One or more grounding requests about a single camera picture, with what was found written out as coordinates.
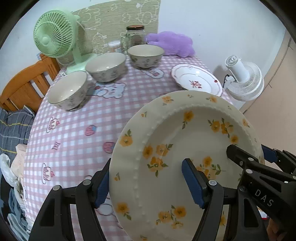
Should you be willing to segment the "green desk fan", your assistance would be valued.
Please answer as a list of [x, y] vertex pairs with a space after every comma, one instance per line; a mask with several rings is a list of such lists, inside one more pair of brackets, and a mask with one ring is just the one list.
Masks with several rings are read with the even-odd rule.
[[78, 46], [78, 26], [81, 20], [67, 10], [51, 10], [45, 12], [37, 20], [33, 38], [39, 51], [51, 58], [62, 58], [72, 53], [74, 63], [69, 64], [66, 73], [84, 71], [86, 64], [97, 55], [82, 55]]

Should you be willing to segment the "cotton swab container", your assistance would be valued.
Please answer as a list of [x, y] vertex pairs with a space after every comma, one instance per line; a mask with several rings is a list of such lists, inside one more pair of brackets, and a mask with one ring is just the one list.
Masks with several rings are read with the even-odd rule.
[[121, 41], [120, 40], [113, 40], [108, 43], [108, 49], [111, 53], [121, 53]]

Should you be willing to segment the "peach cloth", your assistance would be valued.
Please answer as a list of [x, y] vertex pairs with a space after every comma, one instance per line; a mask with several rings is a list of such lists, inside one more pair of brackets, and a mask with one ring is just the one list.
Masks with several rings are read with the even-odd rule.
[[11, 164], [11, 171], [18, 179], [23, 178], [26, 150], [27, 145], [18, 144], [16, 146], [16, 156]]

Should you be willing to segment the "blue clothes pile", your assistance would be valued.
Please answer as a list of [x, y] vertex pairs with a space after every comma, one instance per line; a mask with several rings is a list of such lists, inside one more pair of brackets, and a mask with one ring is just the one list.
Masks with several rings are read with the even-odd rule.
[[25, 216], [25, 202], [19, 193], [6, 182], [1, 183], [1, 217], [18, 240], [28, 240], [30, 230]]

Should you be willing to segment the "glass jar with lid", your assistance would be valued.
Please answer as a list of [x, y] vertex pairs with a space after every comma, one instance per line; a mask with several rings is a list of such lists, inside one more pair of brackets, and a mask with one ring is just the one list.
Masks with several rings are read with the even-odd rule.
[[128, 48], [147, 43], [143, 25], [130, 25], [126, 32], [120, 34], [121, 51], [125, 53]]

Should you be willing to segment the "pink checkered tablecloth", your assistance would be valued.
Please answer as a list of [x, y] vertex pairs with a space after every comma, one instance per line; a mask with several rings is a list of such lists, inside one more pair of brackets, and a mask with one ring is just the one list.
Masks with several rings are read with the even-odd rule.
[[109, 84], [90, 81], [86, 104], [75, 111], [44, 99], [27, 144], [23, 190], [29, 226], [54, 185], [77, 186], [103, 168], [123, 127], [146, 103], [179, 90], [171, 78], [178, 64], [203, 67], [197, 57], [164, 56], [156, 69], [140, 70], [126, 61], [125, 73]]

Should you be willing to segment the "wooden bed headboard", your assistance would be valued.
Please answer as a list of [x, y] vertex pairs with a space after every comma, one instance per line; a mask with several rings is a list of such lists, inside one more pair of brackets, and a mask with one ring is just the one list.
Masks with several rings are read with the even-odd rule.
[[41, 94], [46, 95], [50, 84], [45, 74], [49, 74], [51, 80], [54, 80], [60, 71], [55, 58], [44, 54], [40, 54], [40, 57], [41, 60], [20, 71], [8, 82], [1, 93], [1, 108], [14, 112], [26, 106], [34, 112], [38, 111], [43, 98], [33, 84], [36, 84]]

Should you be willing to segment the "green patterned wall mat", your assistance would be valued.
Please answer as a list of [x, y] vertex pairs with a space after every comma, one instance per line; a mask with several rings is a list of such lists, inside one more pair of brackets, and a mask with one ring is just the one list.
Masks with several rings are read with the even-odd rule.
[[157, 33], [160, 5], [160, 1], [109, 1], [73, 11], [80, 17], [80, 53], [108, 52], [108, 43], [120, 40], [130, 25], [143, 25], [146, 35]]

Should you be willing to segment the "round yellow floral plate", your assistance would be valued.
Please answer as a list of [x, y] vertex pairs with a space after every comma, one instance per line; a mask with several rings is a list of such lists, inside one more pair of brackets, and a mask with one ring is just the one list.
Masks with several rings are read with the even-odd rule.
[[132, 240], [192, 240], [209, 183], [236, 189], [243, 164], [234, 145], [264, 162], [256, 131], [221, 97], [182, 90], [160, 96], [126, 124], [109, 167], [109, 194]]

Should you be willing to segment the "white plastic bag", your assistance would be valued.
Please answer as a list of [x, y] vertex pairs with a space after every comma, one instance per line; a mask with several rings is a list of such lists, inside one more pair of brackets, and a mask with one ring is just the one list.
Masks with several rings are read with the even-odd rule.
[[4, 176], [4, 179], [6, 182], [12, 186], [15, 187], [16, 183], [18, 181], [17, 176], [12, 172], [9, 164], [10, 164], [10, 158], [6, 154], [0, 155], [0, 163], [1, 163], [1, 172]]

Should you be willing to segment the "floral ceramic bowl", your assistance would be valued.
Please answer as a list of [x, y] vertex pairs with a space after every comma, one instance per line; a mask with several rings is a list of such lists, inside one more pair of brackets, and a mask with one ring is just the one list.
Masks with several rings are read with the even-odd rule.
[[53, 84], [48, 92], [48, 102], [62, 110], [76, 108], [86, 98], [87, 73], [75, 71]]
[[112, 82], [125, 72], [125, 61], [125, 54], [106, 53], [91, 59], [85, 70], [97, 82]]
[[127, 53], [133, 65], [148, 69], [159, 65], [165, 50], [155, 45], [136, 45], [128, 48]]

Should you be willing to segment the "purple plush toy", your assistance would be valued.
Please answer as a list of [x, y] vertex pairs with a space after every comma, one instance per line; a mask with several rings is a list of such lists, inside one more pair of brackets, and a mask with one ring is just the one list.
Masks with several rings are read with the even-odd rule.
[[181, 58], [192, 57], [195, 55], [193, 41], [190, 37], [183, 34], [176, 34], [170, 31], [160, 33], [150, 33], [146, 37], [149, 45], [159, 46], [164, 49], [166, 56], [177, 55]]

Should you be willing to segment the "grey plaid pillow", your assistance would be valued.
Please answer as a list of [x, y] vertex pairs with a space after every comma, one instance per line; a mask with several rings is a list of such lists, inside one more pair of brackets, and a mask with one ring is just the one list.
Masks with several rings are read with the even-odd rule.
[[12, 160], [17, 154], [16, 146], [28, 144], [35, 116], [35, 112], [26, 105], [14, 112], [1, 108], [1, 154]]

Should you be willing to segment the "white clip fan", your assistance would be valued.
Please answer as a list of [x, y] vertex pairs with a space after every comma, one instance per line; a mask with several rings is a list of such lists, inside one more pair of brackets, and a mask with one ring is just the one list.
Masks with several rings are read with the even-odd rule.
[[260, 68], [252, 62], [243, 62], [236, 55], [225, 60], [231, 75], [226, 76], [224, 88], [236, 100], [247, 102], [255, 100], [264, 90], [264, 78]]

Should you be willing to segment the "red floral white plate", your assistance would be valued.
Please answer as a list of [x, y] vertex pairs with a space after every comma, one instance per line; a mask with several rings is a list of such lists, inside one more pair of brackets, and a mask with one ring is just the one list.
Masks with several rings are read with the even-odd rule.
[[203, 91], [221, 97], [220, 81], [209, 71], [192, 64], [178, 64], [171, 69], [173, 80], [184, 90]]

